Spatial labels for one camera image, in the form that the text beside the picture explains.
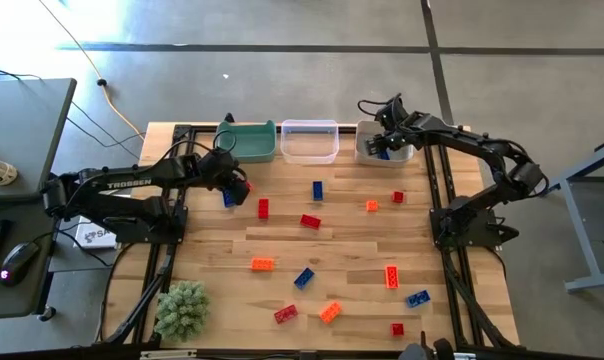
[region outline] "green bin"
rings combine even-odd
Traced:
[[[237,143],[231,154],[241,163],[270,162],[275,157],[276,131],[272,120],[263,125],[241,125],[237,123],[221,122],[215,134],[221,134],[215,146],[228,149],[233,145],[235,135]]]

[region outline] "wooden tabletop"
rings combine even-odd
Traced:
[[[171,145],[174,126],[149,124],[142,165],[158,160]],[[198,134],[196,140],[210,145],[212,136]],[[476,158],[457,151],[449,151],[449,158],[457,194],[483,189]],[[419,342],[421,330],[429,343],[442,337],[453,343],[441,257],[433,247],[429,226],[432,204],[421,151],[403,168],[358,165],[354,135],[341,135],[332,165],[285,163],[278,143],[273,162],[241,167],[254,186],[242,206],[224,208],[218,191],[188,190],[186,236],[178,247],[172,281],[203,281],[212,300],[211,315],[196,340],[163,342],[163,346],[401,350]],[[314,180],[324,184],[322,202],[312,200]],[[391,202],[393,191],[405,192],[405,203]],[[133,196],[159,193],[147,187],[136,189]],[[266,221],[257,218],[260,198],[269,199]],[[379,210],[368,213],[367,200],[377,200]],[[302,214],[322,219],[320,229],[301,227]],[[478,302],[505,337],[518,343],[500,263],[483,248],[468,252]],[[108,297],[106,335],[138,301],[148,253],[148,245],[138,244],[120,261]],[[254,256],[275,258],[275,271],[252,272]],[[385,265],[398,267],[398,289],[386,288]],[[293,281],[305,267],[315,276],[300,291]],[[431,301],[408,308],[406,297],[425,289]],[[333,301],[342,305],[342,313],[326,325],[319,313]],[[149,308],[145,338],[152,331],[155,303]],[[291,304],[299,315],[278,325],[273,314]],[[465,335],[471,339],[464,305],[460,312]],[[403,323],[405,335],[391,336],[391,323]]]

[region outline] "gray floor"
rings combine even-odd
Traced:
[[[50,50],[69,40],[37,2],[29,3],[0,5],[0,68],[76,78],[76,103],[116,138],[131,135],[105,104],[82,54]],[[418,0],[47,3],[82,41],[427,45]],[[441,46],[604,48],[604,0],[431,0],[431,6]],[[120,110],[141,129],[150,121],[219,121],[226,112],[239,121],[356,122],[365,118],[355,107],[358,99],[386,99],[398,91],[408,106],[440,114],[427,54],[90,55],[116,91]],[[604,142],[604,56],[446,55],[442,63],[456,123],[520,142],[551,177]],[[70,117],[108,141],[77,111]],[[128,146],[140,150],[138,140]],[[54,170],[134,161],[67,126]],[[562,197],[498,212],[521,231],[503,255],[522,344],[604,357],[604,288],[564,291],[563,282],[587,275],[587,267]],[[0,320],[0,352],[89,344],[105,275],[56,275],[50,303],[60,315],[46,324],[33,317]]]

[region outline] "black robotic arm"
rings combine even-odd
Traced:
[[[494,185],[470,197],[458,196],[447,208],[432,213],[434,234],[440,234],[435,239],[438,246],[498,246],[516,237],[517,230],[495,223],[491,209],[499,203],[536,196],[531,193],[542,180],[548,186],[548,178],[540,166],[519,144],[492,139],[487,133],[478,135],[462,126],[446,125],[431,114],[418,111],[409,114],[402,106],[400,94],[377,111],[375,121],[380,122],[385,130],[366,141],[369,155],[387,149],[395,151],[408,145],[418,150],[424,146],[444,145],[479,157],[488,164]],[[505,159],[515,164],[511,170],[507,170]]]
[[[117,235],[120,243],[175,244],[184,234],[187,209],[161,196],[144,200],[101,194],[141,186],[162,189],[201,187],[228,191],[241,205],[249,193],[246,174],[229,151],[215,148],[204,157],[162,158],[151,166],[84,169],[49,180],[42,190],[49,216],[68,220],[83,215]]]

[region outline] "green plant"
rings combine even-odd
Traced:
[[[187,341],[204,330],[209,297],[201,282],[181,281],[160,294],[154,330],[170,341]]]

